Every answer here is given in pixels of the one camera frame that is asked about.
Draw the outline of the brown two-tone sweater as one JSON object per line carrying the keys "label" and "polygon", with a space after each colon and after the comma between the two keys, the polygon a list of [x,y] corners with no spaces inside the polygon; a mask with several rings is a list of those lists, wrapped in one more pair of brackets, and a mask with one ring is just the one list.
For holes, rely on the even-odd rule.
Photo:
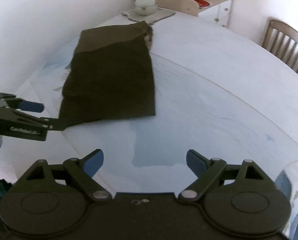
{"label": "brown two-tone sweater", "polygon": [[144,21],[83,30],[62,89],[60,126],[154,116],[152,41]]}

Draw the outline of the patterned white blue table mat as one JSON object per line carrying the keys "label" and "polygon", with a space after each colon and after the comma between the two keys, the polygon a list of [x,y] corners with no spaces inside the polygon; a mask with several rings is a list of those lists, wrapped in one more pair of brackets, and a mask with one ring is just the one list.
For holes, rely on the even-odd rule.
{"label": "patterned white blue table mat", "polygon": [[156,114],[82,124],[51,132],[46,142],[22,140],[14,159],[20,176],[37,159],[51,164],[100,148],[95,179],[111,193],[175,192],[193,182],[190,149],[231,164],[255,161],[284,191],[292,213],[284,232],[298,239],[298,75],[270,53],[221,52],[210,62],[151,53]]}

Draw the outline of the grey ceramic teapot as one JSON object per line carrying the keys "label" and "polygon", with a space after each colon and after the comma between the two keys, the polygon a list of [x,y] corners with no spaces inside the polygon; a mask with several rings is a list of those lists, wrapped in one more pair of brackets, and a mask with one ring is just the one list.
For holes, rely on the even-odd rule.
{"label": "grey ceramic teapot", "polygon": [[134,3],[135,12],[141,16],[155,14],[157,8],[158,7],[155,0],[136,0]]}

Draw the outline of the grey woven placemat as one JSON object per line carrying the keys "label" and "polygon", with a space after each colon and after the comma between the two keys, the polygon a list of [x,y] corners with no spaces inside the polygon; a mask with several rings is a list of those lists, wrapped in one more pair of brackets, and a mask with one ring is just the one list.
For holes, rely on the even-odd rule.
{"label": "grey woven placemat", "polygon": [[124,17],[126,17],[131,22],[146,22],[148,25],[153,25],[159,21],[172,17],[176,14],[175,11],[158,8],[155,13],[147,16],[139,15],[134,9],[130,11],[124,11],[121,13]]}

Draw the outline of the white drawer cabinet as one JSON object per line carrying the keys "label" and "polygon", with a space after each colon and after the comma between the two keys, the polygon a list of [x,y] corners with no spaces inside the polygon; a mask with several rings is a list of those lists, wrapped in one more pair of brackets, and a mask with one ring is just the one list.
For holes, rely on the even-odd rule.
{"label": "white drawer cabinet", "polygon": [[230,20],[232,0],[205,0],[210,5],[201,8],[198,18],[227,28]]}

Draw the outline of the red cloth on cabinet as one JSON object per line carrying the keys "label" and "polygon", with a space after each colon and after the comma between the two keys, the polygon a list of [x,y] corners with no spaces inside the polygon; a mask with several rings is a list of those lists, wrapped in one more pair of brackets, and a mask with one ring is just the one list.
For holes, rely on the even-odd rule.
{"label": "red cloth on cabinet", "polygon": [[205,0],[193,0],[193,1],[197,2],[200,7],[208,7],[210,5],[210,3]]}

